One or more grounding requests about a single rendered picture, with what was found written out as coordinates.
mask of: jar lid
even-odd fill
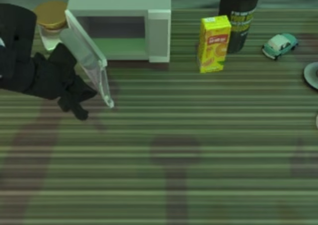
[[[67,4],[63,1],[53,0],[42,3],[34,9],[37,15],[37,24],[50,30],[57,30],[66,24],[65,10]]]

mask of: white door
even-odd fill
[[[65,15],[69,28],[61,32],[61,41],[77,59],[105,103],[110,108],[114,107],[108,84],[106,57],[95,45],[76,17],[69,10],[65,11]]]

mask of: striped table surface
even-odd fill
[[[0,224],[318,224],[318,94],[302,78],[318,10],[257,11],[243,50],[202,75],[215,14],[173,12],[169,64],[109,62],[115,109],[97,96],[85,122],[2,90]],[[260,47],[280,32],[300,46],[275,62]]]

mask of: robotic arm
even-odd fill
[[[31,57],[36,15],[25,8],[0,4],[0,89],[20,92],[48,100],[72,111],[79,120],[88,112],[80,103],[97,91],[76,75],[76,59],[59,44],[48,59],[36,53]]]

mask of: yellow juice box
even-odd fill
[[[226,15],[201,19],[197,61],[200,73],[223,70],[231,23]]]

